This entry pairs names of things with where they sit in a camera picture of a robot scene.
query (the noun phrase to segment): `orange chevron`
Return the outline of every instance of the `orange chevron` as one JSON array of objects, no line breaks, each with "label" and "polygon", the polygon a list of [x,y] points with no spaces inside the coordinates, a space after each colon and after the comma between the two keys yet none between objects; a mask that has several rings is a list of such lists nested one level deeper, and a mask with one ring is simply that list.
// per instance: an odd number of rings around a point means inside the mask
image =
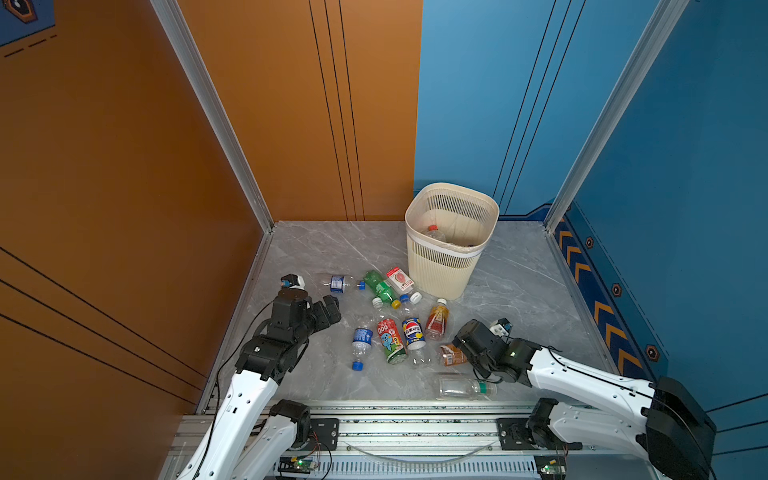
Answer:
[{"label": "orange chevron", "polygon": [[624,360],[629,360],[630,362],[637,365],[637,367],[640,369],[643,368],[643,366],[640,363],[640,360],[634,358],[632,355],[630,355],[629,353],[626,353],[622,349],[619,349],[619,373],[621,375],[624,374]]},{"label": "orange chevron", "polygon": [[579,270],[586,270],[588,272],[591,272],[592,269],[589,267],[589,265],[584,265],[583,263],[576,262],[576,272],[574,276],[576,277],[576,283],[578,283],[578,273]]},{"label": "orange chevron", "polygon": [[571,266],[571,253],[581,253],[581,250],[578,247],[568,247],[566,250],[568,251],[568,256],[565,258],[565,262],[568,266]]},{"label": "orange chevron", "polygon": [[608,305],[606,305],[605,303],[595,302],[594,303],[594,322],[596,324],[598,324],[598,325],[600,325],[600,320],[599,320],[599,318],[600,318],[600,310],[603,310],[604,312],[608,312],[611,315],[616,315],[614,313],[614,310],[612,308],[610,308]]},{"label": "orange chevron", "polygon": [[605,344],[608,345],[608,348],[611,348],[611,334],[615,333],[616,335],[619,335],[623,339],[627,339],[627,334],[616,328],[615,326],[611,325],[610,323],[605,324]]},{"label": "orange chevron", "polygon": [[573,237],[574,234],[565,230],[560,232],[560,250],[563,250],[563,237]]}]

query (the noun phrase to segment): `white band on bin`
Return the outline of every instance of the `white band on bin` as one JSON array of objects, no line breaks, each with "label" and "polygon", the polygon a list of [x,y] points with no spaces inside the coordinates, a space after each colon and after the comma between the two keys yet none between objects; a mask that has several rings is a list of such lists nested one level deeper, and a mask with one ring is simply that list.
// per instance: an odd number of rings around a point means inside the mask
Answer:
[{"label": "white band on bin", "polygon": [[457,252],[455,250],[450,250],[445,247],[441,247],[440,245],[436,245],[432,242],[428,242],[427,240],[424,240],[422,238],[418,238],[415,235],[412,235],[411,232],[408,232],[408,237],[410,237],[411,240],[418,243],[422,247],[429,248],[430,250],[437,250],[440,253],[444,253],[445,255],[449,255],[451,257],[457,257],[457,258],[472,258],[478,256],[480,253],[482,253],[483,249],[485,248],[485,245],[480,246],[477,250],[472,252]]}]

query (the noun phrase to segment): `red and white label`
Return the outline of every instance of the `red and white label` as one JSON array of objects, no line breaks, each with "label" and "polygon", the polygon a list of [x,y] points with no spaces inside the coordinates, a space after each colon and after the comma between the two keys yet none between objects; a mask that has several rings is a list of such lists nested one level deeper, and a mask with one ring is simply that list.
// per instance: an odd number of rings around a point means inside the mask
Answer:
[{"label": "red and white label", "polygon": [[389,282],[400,294],[406,293],[413,286],[413,280],[399,266],[391,269],[386,275]]}]

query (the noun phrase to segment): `robotic arm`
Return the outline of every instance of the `robotic arm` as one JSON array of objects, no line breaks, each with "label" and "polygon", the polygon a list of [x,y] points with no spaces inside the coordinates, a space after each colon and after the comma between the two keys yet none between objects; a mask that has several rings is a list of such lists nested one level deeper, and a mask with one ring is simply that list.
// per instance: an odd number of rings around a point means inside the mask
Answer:
[{"label": "robotic arm", "polygon": [[[223,403],[179,479],[263,478],[283,452],[306,442],[309,407],[281,400],[270,410],[257,440],[243,452],[253,425],[285,374],[301,360],[310,335],[341,320],[334,296],[312,303],[300,288],[300,276],[286,275],[281,281],[283,288],[273,301],[272,317],[243,345]],[[261,333],[265,324],[266,333]]]},{"label": "robotic arm", "polygon": [[564,393],[596,407],[540,399],[526,425],[536,446],[604,445],[650,460],[675,480],[709,478],[717,427],[676,380],[661,377],[653,384],[616,376],[566,359],[551,347],[506,332],[497,336],[477,320],[459,330],[453,345],[483,378],[495,374],[506,382]]}]

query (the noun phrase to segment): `beige plastic basket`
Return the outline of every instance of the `beige plastic basket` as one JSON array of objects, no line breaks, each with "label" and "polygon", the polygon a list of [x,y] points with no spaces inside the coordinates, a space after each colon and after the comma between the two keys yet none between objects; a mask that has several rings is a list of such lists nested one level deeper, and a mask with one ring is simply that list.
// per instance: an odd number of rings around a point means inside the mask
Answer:
[{"label": "beige plastic basket", "polygon": [[[498,221],[498,205],[486,194],[454,184],[422,188],[406,211],[408,273],[416,287],[456,300],[467,287]],[[437,225],[447,242],[424,232]]]}]

